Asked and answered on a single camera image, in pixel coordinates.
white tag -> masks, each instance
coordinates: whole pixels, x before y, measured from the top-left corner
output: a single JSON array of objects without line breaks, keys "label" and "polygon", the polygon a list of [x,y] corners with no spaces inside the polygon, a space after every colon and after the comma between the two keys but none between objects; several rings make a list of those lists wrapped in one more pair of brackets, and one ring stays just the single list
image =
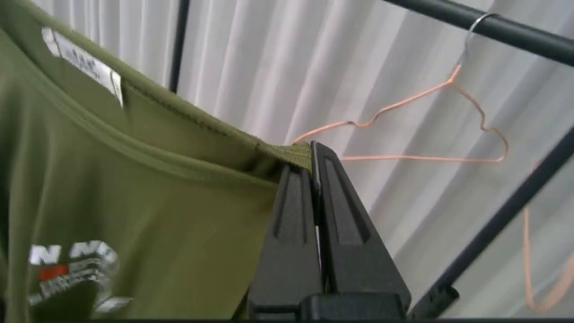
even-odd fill
[{"label": "white tag", "polygon": [[105,87],[119,100],[119,105],[124,108],[122,96],[121,76],[116,71],[103,64],[98,58],[93,57],[85,50],[79,48],[72,41],[53,31],[48,27],[42,28],[42,37],[48,49],[55,57],[62,57],[76,66],[92,78],[92,80]]}]

green fabric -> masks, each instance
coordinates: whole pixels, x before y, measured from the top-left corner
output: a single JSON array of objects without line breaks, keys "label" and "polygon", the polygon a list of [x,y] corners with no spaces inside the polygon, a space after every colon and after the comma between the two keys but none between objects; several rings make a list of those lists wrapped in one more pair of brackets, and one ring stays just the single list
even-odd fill
[{"label": "green fabric", "polygon": [[[281,167],[310,170],[309,146],[226,125],[28,2],[0,1],[0,26],[7,321],[230,318]],[[125,107],[54,57],[42,27],[118,72]]]}]

olive green t-shirt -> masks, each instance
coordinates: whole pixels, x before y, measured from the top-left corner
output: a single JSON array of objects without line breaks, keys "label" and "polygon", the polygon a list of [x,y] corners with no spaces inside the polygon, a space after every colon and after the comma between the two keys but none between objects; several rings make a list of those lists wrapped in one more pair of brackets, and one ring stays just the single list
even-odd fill
[{"label": "olive green t-shirt", "polygon": [[27,1],[0,27],[7,322],[230,318],[309,146],[224,124]]}]

clothing rack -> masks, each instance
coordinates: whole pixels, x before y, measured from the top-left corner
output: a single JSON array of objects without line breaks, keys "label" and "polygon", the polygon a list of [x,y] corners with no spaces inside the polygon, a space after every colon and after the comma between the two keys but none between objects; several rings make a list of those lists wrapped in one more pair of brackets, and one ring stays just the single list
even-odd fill
[{"label": "clothing rack", "polygon": [[[480,10],[447,0],[383,1],[466,30],[479,17],[486,14]],[[574,66],[574,40],[572,39],[513,22],[500,15],[493,15],[484,19],[476,26],[474,32],[504,44],[524,49],[538,56]],[[452,287],[452,284],[566,164],[573,153],[574,126],[544,157],[544,161],[533,173],[506,200],[498,212],[478,232],[436,283],[422,296],[411,310],[411,318],[437,318],[458,298],[458,293]]]}]

rose gold hanger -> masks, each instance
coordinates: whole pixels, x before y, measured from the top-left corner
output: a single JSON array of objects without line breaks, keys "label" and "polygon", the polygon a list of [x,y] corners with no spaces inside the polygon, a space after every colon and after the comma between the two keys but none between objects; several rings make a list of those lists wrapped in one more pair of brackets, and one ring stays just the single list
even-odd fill
[{"label": "rose gold hanger", "polygon": [[509,154],[509,142],[507,141],[506,137],[501,133],[501,131],[496,128],[496,127],[487,127],[485,125],[486,123],[486,115],[483,111],[483,109],[481,108],[480,104],[478,104],[478,102],[467,92],[465,92],[459,85],[457,85],[455,83],[455,80],[458,76],[458,74],[460,73],[460,69],[463,66],[463,63],[466,61],[466,59],[468,58],[468,43],[470,41],[470,37],[473,34],[473,30],[474,28],[476,28],[476,26],[486,17],[494,15],[495,13],[487,13],[483,16],[481,16],[480,18],[478,18],[473,25],[470,27],[470,29],[468,30],[468,32],[466,33],[466,37],[465,37],[465,47],[463,49],[463,53],[460,56],[460,58],[457,61],[457,64],[455,66],[455,68],[453,69],[452,74],[450,75],[450,77],[444,82],[441,83],[437,86],[434,86],[424,92],[421,92],[419,94],[416,94],[408,99],[399,101],[395,104],[391,104],[389,106],[386,106],[383,109],[380,109],[375,116],[366,123],[360,123],[360,122],[355,122],[355,121],[351,121],[351,120],[347,120],[347,121],[341,121],[341,122],[336,122],[334,124],[330,124],[330,125],[326,125],[323,127],[319,127],[317,129],[311,130],[309,132],[307,132],[304,135],[299,136],[297,139],[295,139],[293,142],[299,142],[300,140],[310,136],[310,135],[315,135],[324,131],[327,131],[329,129],[333,129],[336,127],[341,127],[341,126],[347,126],[347,125],[351,125],[351,126],[355,126],[355,127],[360,127],[360,128],[366,128],[366,127],[370,127],[374,124],[374,122],[377,120],[377,118],[385,113],[385,112],[389,112],[392,109],[398,109],[400,107],[403,107],[404,105],[414,101],[414,100],[418,100],[424,96],[427,96],[433,92],[436,92],[442,88],[446,88],[446,87],[451,87],[453,89],[455,89],[457,92],[459,92],[460,94],[462,94],[467,100],[469,100],[471,103],[473,103],[473,106],[476,108],[476,110],[478,111],[478,113],[481,115],[481,124],[480,124],[480,128],[482,131],[484,132],[492,132],[494,134],[496,134],[498,137],[500,137],[500,139],[502,140],[502,142],[504,143],[504,154],[502,154],[501,157],[497,158],[497,159],[467,159],[467,158],[448,158],[448,157],[429,157],[429,156],[409,156],[409,155],[383,155],[383,156],[353,156],[353,157],[343,157],[341,158],[341,161],[369,161],[369,160],[396,160],[396,159],[406,159],[406,160],[418,160],[418,161],[435,161],[435,162],[502,162],[506,159],[507,155]]},{"label": "rose gold hanger", "polygon": [[532,288],[532,270],[530,266],[530,212],[528,207],[524,209],[524,227],[523,227],[523,246],[524,246],[524,276],[525,276],[525,287],[526,287],[526,304],[528,307],[538,313],[544,313],[551,310],[556,306],[562,298],[566,295],[572,283],[574,283],[574,254],[571,254],[566,269],[562,273],[562,276],[554,284],[554,287],[546,294],[540,305],[536,305],[534,292]]}]

